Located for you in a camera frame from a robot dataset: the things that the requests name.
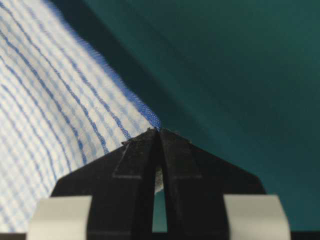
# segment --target cloth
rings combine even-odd
[[[0,232],[25,232],[61,176],[153,127],[51,2],[0,3]]]

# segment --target blue stripe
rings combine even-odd
[[[73,38],[86,50],[86,52],[95,60],[95,62],[101,66],[104,72],[110,76],[116,86],[122,91],[123,95],[135,106],[139,113],[145,117],[145,119],[158,130],[161,127],[161,122],[157,115],[152,112],[152,110],[140,100],[140,98],[130,91],[127,86],[122,81],[121,77],[108,65],[105,58],[98,53],[94,48],[86,43],[73,28],[65,21],[64,16],[60,12],[60,10],[49,0],[42,0],[45,4],[47,4],[48,8],[56,15],[57,19],[60,20],[61,24],[64,28],[73,36]]]
[[[51,124],[51,122],[49,121],[49,119],[46,117],[44,111],[42,110],[42,108],[39,106],[38,101],[35,99],[35,97],[31,94],[30,90],[24,85],[24,83],[22,82],[21,78],[18,76],[18,74],[9,66],[5,63],[3,57],[0,55],[0,60],[3,62],[3,64],[5,65],[5,67],[9,70],[9,72],[12,73],[12,75],[15,76],[15,78],[18,80],[18,82],[22,85],[23,89],[26,91],[26,93],[28,94],[28,96],[32,99],[33,103],[36,105],[36,107],[39,109],[39,111],[41,112],[42,117],[45,119],[46,123],[48,124],[49,128],[51,129],[52,133],[54,134],[55,139],[58,141],[58,143],[60,144],[63,154],[65,156],[66,159],[66,164],[67,167],[69,169],[69,172],[71,172],[71,164],[70,164],[70,160],[67,157],[66,154],[66,149],[63,145],[63,143],[61,142],[59,136],[56,134],[55,130],[53,129],[53,126]]]
[[[81,72],[81,70],[78,68],[77,64],[72,60],[72,58],[65,52],[65,50],[56,42],[56,40],[51,36],[51,34],[44,28],[43,24],[38,20],[38,18],[36,17],[36,15],[34,14],[33,10],[28,7],[27,5],[25,5],[22,2],[22,5],[25,7],[25,9],[30,13],[30,15],[33,17],[33,19],[36,20],[39,28],[41,29],[41,31],[48,37],[48,39],[54,44],[56,45],[56,47],[63,53],[63,55],[68,59],[68,61],[70,62],[70,64],[72,65],[72,67],[74,68],[74,70],[78,73],[79,77],[82,79],[82,81],[84,82],[85,85],[87,85],[90,90],[92,91],[92,93],[94,94],[94,96],[99,100],[99,102],[103,105],[103,107],[107,110],[107,112],[111,115],[111,117],[113,118],[113,120],[116,122],[117,126],[121,129],[122,133],[124,134],[124,136],[126,137],[126,139],[130,139],[131,136],[128,133],[128,131],[123,127],[120,119],[111,111],[110,107],[108,106],[108,104],[99,96],[97,90],[92,86],[92,84],[90,82],[88,82],[88,80],[86,79],[86,77],[84,76],[84,74]]]
[[[5,176],[5,174],[8,174],[7,172],[3,172],[2,173],[2,175],[1,176]],[[35,186],[34,186],[34,189],[38,189],[38,187],[39,187],[39,183],[37,183]],[[15,199],[16,198],[16,196],[17,196],[17,198],[19,198],[19,194],[21,194],[21,192],[24,190],[24,188],[23,187],[25,187],[25,186],[21,186],[19,189],[17,189],[17,191],[10,191],[10,192],[13,192],[13,195],[12,195],[12,197],[13,197],[13,199]],[[36,199],[36,201],[35,202],[33,202],[33,208],[35,208],[36,207],[36,205],[37,205],[37,199]],[[19,207],[23,207],[24,205],[26,205],[26,200],[24,199],[23,201],[21,201],[21,205],[19,206]],[[19,207],[12,207],[12,211],[10,212],[10,219],[15,219],[15,216],[18,214],[18,213],[20,213],[21,212],[21,210],[20,210],[20,208]],[[4,213],[4,214],[6,214],[5,212],[4,212],[5,210],[0,206],[0,213],[1,213],[1,215]],[[31,217],[31,213],[29,213],[29,212],[26,212],[25,213],[25,216],[27,216],[28,218],[27,218],[27,220],[26,219],[22,219],[22,220],[20,220],[20,221],[14,221],[14,225],[15,225],[15,228],[13,229],[13,232],[16,230],[16,228],[17,227],[20,227],[21,225],[23,225],[23,224],[26,224],[28,221],[29,221],[29,219],[30,219],[30,217]]]
[[[6,175],[6,173],[3,171],[2,167],[0,167],[0,174],[1,174],[1,176],[5,176]],[[15,189],[13,181],[11,181],[10,179],[7,179],[7,182],[8,182],[9,187],[11,188],[11,192],[13,193],[14,198],[17,199],[19,201],[19,203],[20,203],[19,207],[20,207],[21,212],[24,215],[24,218],[26,220],[28,220],[30,218],[30,214],[28,212],[26,212],[25,209],[23,208],[23,206],[25,205],[26,201],[24,201],[23,199],[20,198],[19,191],[17,191]]]
[[[39,77],[38,73],[36,72],[36,70],[31,66],[31,64],[28,62],[28,60],[25,58],[25,56],[23,56],[21,54],[21,52],[14,46],[12,45],[9,41],[8,38],[2,33],[2,31],[0,31],[0,35],[2,36],[2,38],[5,40],[5,42],[7,43],[7,45],[12,48],[24,61],[24,63],[29,67],[29,69],[31,70],[31,72],[35,75],[36,79],[40,82],[41,86],[45,89],[45,91],[47,92],[47,94],[49,95],[49,97],[54,101],[55,105],[57,106],[59,112],[62,114],[62,116],[64,117],[66,123],[70,126],[70,128],[73,131],[73,134],[75,135],[77,142],[78,142],[78,146],[80,148],[81,151],[81,155],[82,155],[82,160],[83,163],[86,164],[87,163],[87,158],[85,156],[84,153],[84,146],[83,143],[81,142],[81,140],[79,139],[79,134],[78,131],[75,129],[75,127],[70,123],[69,118],[62,112],[62,107],[60,106],[60,104],[58,103],[58,101],[55,99],[55,96],[53,95],[53,93],[48,89],[48,87],[46,86],[46,84],[44,83],[44,81]]]
[[[1,3],[1,2],[0,2],[0,7],[3,8],[4,10],[7,10],[7,8],[6,8],[6,7],[3,5],[3,3]],[[30,39],[30,37],[28,36],[28,34],[25,33],[24,31],[23,31],[23,33],[25,34],[25,36],[26,36],[27,40],[30,42],[30,44],[39,52],[39,54],[40,54],[40,55],[46,60],[46,62],[50,65],[50,67],[51,67],[51,68],[53,69],[53,71],[56,73],[56,75],[58,76],[58,78],[62,81],[63,85],[66,87],[67,91],[68,91],[68,92],[71,94],[71,96],[75,99],[75,101],[77,102],[77,104],[80,105],[83,113],[85,114],[85,116],[87,117],[88,121],[90,122],[90,124],[91,124],[91,126],[92,126],[92,128],[93,128],[93,131],[95,132],[95,134],[97,135],[98,139],[100,140],[100,143],[101,143],[101,146],[102,146],[102,148],[103,148],[104,154],[107,154],[109,151],[108,151],[107,146],[106,146],[106,141],[105,141],[104,137],[103,137],[103,136],[100,134],[100,132],[98,131],[98,128],[97,128],[96,123],[93,122],[92,119],[90,118],[89,112],[88,112],[88,110],[86,109],[86,107],[81,103],[81,101],[79,100],[78,96],[77,96],[74,92],[72,92],[70,86],[62,79],[60,73],[59,73],[59,72],[57,71],[57,69],[52,65],[52,63],[48,60],[48,58],[47,58],[47,57],[41,52],[41,50],[32,42],[32,40]],[[10,47],[13,46],[13,47],[15,48],[15,51],[16,51],[20,56],[23,56],[23,55],[19,52],[19,50],[18,50],[14,45],[12,45],[12,44],[8,41],[8,39],[5,37],[5,35],[4,35],[2,32],[0,32],[0,35],[3,36],[3,38],[4,38],[5,41],[6,41],[6,43],[7,43]],[[24,56],[23,56],[23,59],[25,59],[25,60],[26,60],[25,62],[28,63],[28,64],[27,64],[28,67],[29,67],[29,68],[30,68],[30,67],[32,68],[32,66],[30,65],[30,63],[28,62],[28,60],[27,60]],[[33,68],[33,70],[34,70],[34,74],[36,74],[37,76],[39,76],[38,73],[35,71],[34,68]]]
[[[3,20],[3,18],[1,17],[1,15],[0,15],[0,20],[3,21],[3,24],[7,27],[8,31],[10,31],[10,30],[11,30],[11,26],[8,25],[7,22]],[[18,40],[18,42],[24,47],[24,50],[26,50],[26,51],[30,54],[30,56],[34,57],[34,60],[44,69],[44,72],[45,72],[45,74],[46,74],[46,77],[50,78],[50,76],[49,76],[49,74],[48,74],[48,71],[46,71],[47,69],[42,65],[42,63],[43,63],[42,59],[41,59],[41,61],[40,61],[40,60],[39,60],[39,57],[35,57],[35,55],[33,54],[33,52],[30,50],[30,45],[26,45],[26,44],[25,44],[25,41],[22,41],[22,39],[21,39],[21,37],[20,37],[19,35],[15,35],[15,34],[13,34],[13,35],[14,35],[15,38]],[[6,47],[6,48],[3,48],[2,46],[0,46],[0,47],[1,47],[6,53],[8,53],[7,47]],[[58,60],[55,56],[53,56],[53,57],[58,61],[57,63],[58,63],[58,65],[59,65],[59,67],[61,68],[62,66],[61,66],[61,63],[59,62],[59,60]],[[17,62],[17,59],[16,59],[16,58],[13,58],[12,61],[13,61],[15,64],[17,64],[17,65],[20,64],[20,63]],[[22,74],[22,75],[27,75],[27,73],[26,73],[26,68],[21,68],[20,70],[21,70],[21,74]],[[57,85],[56,81],[51,81],[51,83],[52,83],[52,85],[53,85],[56,89],[59,89],[59,86]],[[46,102],[46,104],[48,105],[49,99],[48,99],[47,97],[44,97],[44,96],[42,95],[41,90],[38,89],[38,88],[36,88],[36,87],[34,88],[34,90],[36,90],[36,91],[38,92],[39,97],[43,98],[44,101]],[[64,102],[63,105],[64,105],[64,106],[68,106],[69,108],[72,109],[73,107],[70,105],[70,103],[69,103],[69,101],[66,99],[66,97],[65,97],[64,95],[62,95],[61,97],[62,97],[62,100],[61,100],[61,101]],[[53,116],[55,117],[55,119],[57,120],[56,113],[53,113],[53,111],[51,110],[51,108],[48,108],[47,110],[48,110],[49,112],[51,112],[51,113],[53,114]],[[79,125],[80,125],[80,127],[82,128],[82,127],[83,127],[83,121],[82,121],[82,119],[81,119],[77,114],[75,115],[75,119],[77,119],[77,120],[79,121]],[[60,126],[60,128],[62,129],[62,126],[61,126],[61,123],[60,123],[59,120],[57,120],[57,124],[58,124],[58,125]],[[87,144],[88,144],[88,146],[91,147],[92,154],[95,156],[97,150],[96,150],[95,145],[93,144],[93,141],[91,141],[91,135],[89,135],[87,131],[84,131],[84,134],[85,134],[86,138],[88,139]],[[74,149],[73,149],[72,146],[70,146],[70,149],[72,150],[73,156],[75,156],[75,154],[74,154]]]
[[[35,28],[26,20],[25,16],[19,11],[19,9],[16,8],[15,11],[14,11],[14,13],[15,13],[15,14],[18,14],[18,15],[21,17],[22,21],[25,21],[25,23],[29,26],[30,30],[31,30],[31,31],[34,31],[34,35],[37,37],[38,41],[39,41],[41,44],[44,44],[43,41],[42,41],[42,38],[41,38],[39,35],[37,35],[38,29],[35,29]],[[16,36],[16,38],[19,40],[19,42],[20,42],[22,45],[24,45],[24,43],[20,41],[20,37]],[[66,44],[65,47],[66,47],[66,48],[69,48],[69,49],[73,49],[74,46],[72,46],[72,45],[70,45],[70,44]],[[48,51],[48,54],[49,54],[50,56],[52,56],[55,60],[57,60],[58,66],[63,69],[63,68],[64,68],[64,65],[62,65],[62,64],[59,62],[59,60],[57,59],[57,57],[56,57],[54,54],[52,54],[51,48],[50,48],[50,47],[47,47],[46,50]],[[90,63],[89,63],[86,59],[84,59],[81,55],[79,55],[78,51],[73,51],[73,52],[74,52],[74,54],[76,55],[76,58],[79,58],[79,59],[81,59],[81,60],[83,61],[83,64],[89,69],[89,71],[92,70],[92,66],[90,65]],[[68,74],[69,78],[70,78],[72,81],[74,81],[73,77],[70,75],[70,73],[69,73],[67,70],[65,71],[65,73]],[[134,118],[132,118],[131,114],[128,114],[127,109],[124,108],[122,104],[120,104],[118,101],[114,100],[113,93],[112,93],[108,88],[106,88],[106,87],[104,86],[104,83],[102,83],[103,81],[102,81],[101,77],[100,77],[99,75],[95,74],[95,73],[94,73],[94,77],[98,80],[98,82],[99,82],[99,84],[100,84],[99,87],[103,87],[103,90],[108,94],[108,96],[109,96],[111,99],[113,99],[114,103],[117,104],[118,108],[122,111],[122,113],[124,113],[124,114],[126,115],[126,117],[128,118],[128,120],[129,120],[129,121],[133,124],[133,126],[135,127],[136,131],[137,131],[137,132],[142,132],[143,130],[141,129],[141,127],[140,127],[140,125],[138,124],[137,120],[134,119]],[[84,94],[84,95],[88,98],[88,101],[89,101],[90,103],[92,103],[91,98],[89,98],[87,94]],[[99,111],[97,111],[96,108],[94,108],[94,110],[95,110],[95,112],[99,115],[100,119],[103,121],[103,119],[102,119],[102,117],[101,117],[101,116],[102,116],[101,113],[100,113]],[[108,125],[106,125],[105,127],[107,128],[107,131],[108,131],[108,133],[110,134],[111,138],[113,138],[113,140],[114,140],[114,138],[115,138],[116,136],[113,136],[112,129],[110,129]]]
[[[47,146],[45,145],[44,140],[42,139],[41,136],[39,136],[39,134],[37,133],[37,130],[35,129],[35,127],[32,125],[30,118],[27,116],[26,112],[24,111],[24,108],[18,103],[17,99],[15,98],[15,96],[13,96],[13,94],[10,92],[10,90],[3,84],[1,84],[1,87],[10,95],[10,97],[13,99],[13,101],[15,102],[15,104],[18,106],[19,110],[21,111],[21,113],[23,114],[23,116],[25,117],[26,121],[29,123],[34,135],[39,139],[40,143],[43,145],[43,147],[45,148],[46,154],[49,157],[50,160],[50,165],[51,165],[51,169],[52,169],[52,173],[54,176],[54,180],[57,181],[57,175],[54,169],[54,161],[51,157],[50,151],[47,148]]]
[[[3,218],[4,222],[9,227],[9,232],[13,232],[15,230],[15,228],[12,225],[12,223],[10,222],[10,218],[8,217],[8,215],[6,214],[6,212],[5,212],[5,210],[4,210],[4,208],[2,206],[0,206],[0,213],[2,215],[2,218]]]
[[[26,37],[27,39],[30,38],[29,35],[24,31],[24,29],[22,28],[22,26],[18,23],[18,21],[16,21],[16,19],[13,17],[13,15],[12,15],[11,12],[10,12],[10,10],[6,10],[6,11],[9,13],[9,15],[11,16],[11,18],[13,19],[13,21],[17,24],[17,26],[18,26],[18,27],[20,28],[20,30],[23,32],[23,34],[25,35],[25,37]],[[7,27],[8,29],[10,28],[10,26],[7,25],[7,23],[6,23],[5,21],[4,21],[4,24],[6,25],[6,27]],[[27,51],[29,52],[29,54],[30,54],[31,56],[33,56],[39,64],[41,64],[41,63],[39,62],[39,60],[34,56],[34,54],[29,50],[28,46],[26,46],[25,43],[21,40],[21,38],[20,38],[19,36],[15,35],[15,34],[13,34],[13,35],[16,37],[16,39],[18,40],[18,42],[21,43],[21,45],[23,45],[23,46],[27,49]],[[59,60],[56,58],[56,56],[54,56],[54,55],[52,55],[52,54],[51,54],[51,56],[53,56],[54,59],[56,59],[56,60],[58,61],[58,63],[59,63]],[[69,78],[74,82],[74,84],[78,87],[78,89],[79,89],[79,91],[81,92],[81,94],[85,95],[85,96],[88,98],[88,102],[89,102],[90,105],[92,106],[92,109],[95,110],[96,114],[99,116],[100,120],[103,122],[103,121],[104,121],[104,117],[103,117],[102,114],[101,114],[99,111],[97,111],[97,109],[94,107],[93,101],[92,101],[92,100],[89,98],[89,96],[83,91],[83,89],[80,88],[80,86],[74,81],[73,77],[69,74],[69,72],[66,71],[66,73],[67,73],[67,75],[69,76]],[[113,134],[113,130],[109,127],[109,125],[105,124],[104,127],[107,129],[107,131],[108,131],[108,133],[110,134],[110,137],[113,139],[113,141],[114,141],[116,144],[117,144],[117,143],[120,143],[120,141],[119,141],[119,139],[117,138],[117,136]]]
[[[23,136],[22,136],[22,133],[17,129],[16,127],[16,124],[15,122],[10,118],[8,112],[2,107],[2,105],[0,104],[0,109],[3,111],[4,115],[6,116],[6,118],[8,119],[8,121],[10,122],[10,124],[12,125],[12,128],[14,129],[14,131],[16,132],[16,134],[19,136],[23,146],[25,147],[26,151],[28,152],[28,154],[30,155],[30,159],[34,162],[34,165],[35,165],[35,169],[41,179],[41,182],[46,190],[46,193],[49,192],[49,188],[45,185],[44,183],[44,177],[40,171],[40,167],[38,165],[38,163],[35,161],[35,158],[34,158],[34,154],[30,151],[26,141],[23,139]]]
[[[1,140],[2,140],[2,144],[6,147],[8,153],[10,153],[10,154],[12,155],[14,161],[15,161],[15,160],[19,161],[19,157],[15,156],[14,151],[12,151],[12,147],[10,146],[10,144],[7,143],[7,139],[6,139],[5,137],[1,136]],[[24,181],[27,183],[27,185],[30,186],[30,185],[31,185],[31,184],[30,184],[30,179],[29,179],[28,175],[24,174],[24,169],[21,168],[21,166],[20,166],[19,164],[17,164],[16,162],[14,163],[14,166],[19,169],[19,171],[20,171],[20,173],[21,173],[21,176],[24,178]],[[37,200],[36,193],[35,193],[34,189],[28,187],[28,190],[29,190],[30,195],[32,196],[32,198],[33,198],[34,200]]]

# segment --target striped fabric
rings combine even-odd
[[[25,232],[57,179],[152,127],[155,114],[52,3],[0,3],[0,232]]]

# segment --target white block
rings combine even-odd
[[[276,195],[225,194],[230,240],[290,240],[286,214]]]
[[[27,240],[86,240],[91,196],[41,199],[29,222]]]

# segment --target teal background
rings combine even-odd
[[[257,175],[292,230],[320,230],[320,1],[54,2],[163,127]]]

